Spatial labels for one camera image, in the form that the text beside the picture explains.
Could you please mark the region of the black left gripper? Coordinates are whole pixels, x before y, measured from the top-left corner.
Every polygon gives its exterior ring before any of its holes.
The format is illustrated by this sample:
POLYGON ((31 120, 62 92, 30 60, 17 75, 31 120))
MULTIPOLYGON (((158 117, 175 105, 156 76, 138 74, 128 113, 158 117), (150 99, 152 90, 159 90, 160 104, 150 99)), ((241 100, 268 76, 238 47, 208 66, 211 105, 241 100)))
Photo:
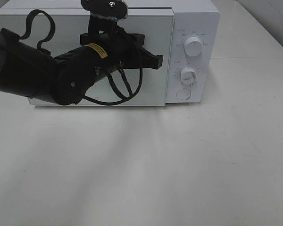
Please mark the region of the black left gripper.
POLYGON ((143 48, 145 35, 127 33, 116 21, 91 16, 88 32, 80 35, 80 44, 97 52, 104 66, 123 69, 159 69, 162 55, 154 55, 143 48))

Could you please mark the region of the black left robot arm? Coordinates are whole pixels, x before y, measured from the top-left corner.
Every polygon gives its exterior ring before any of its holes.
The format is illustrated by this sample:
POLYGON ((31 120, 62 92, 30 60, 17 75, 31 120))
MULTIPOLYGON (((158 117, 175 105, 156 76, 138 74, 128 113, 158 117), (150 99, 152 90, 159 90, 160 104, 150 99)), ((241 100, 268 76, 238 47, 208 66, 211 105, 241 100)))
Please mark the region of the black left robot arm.
POLYGON ((34 18, 40 10, 26 17, 23 35, 8 29, 0 30, 0 91, 58 105, 78 104, 82 100, 113 106, 125 103, 137 94, 132 90, 126 69, 159 69, 162 55, 144 49, 145 36, 127 33, 116 21, 91 16, 87 33, 80 35, 80 47, 56 57, 42 48, 56 31, 55 22, 48 17, 48 35, 35 48, 23 43, 32 31, 34 18), (115 102, 88 97, 86 92, 96 82, 107 78, 115 102))

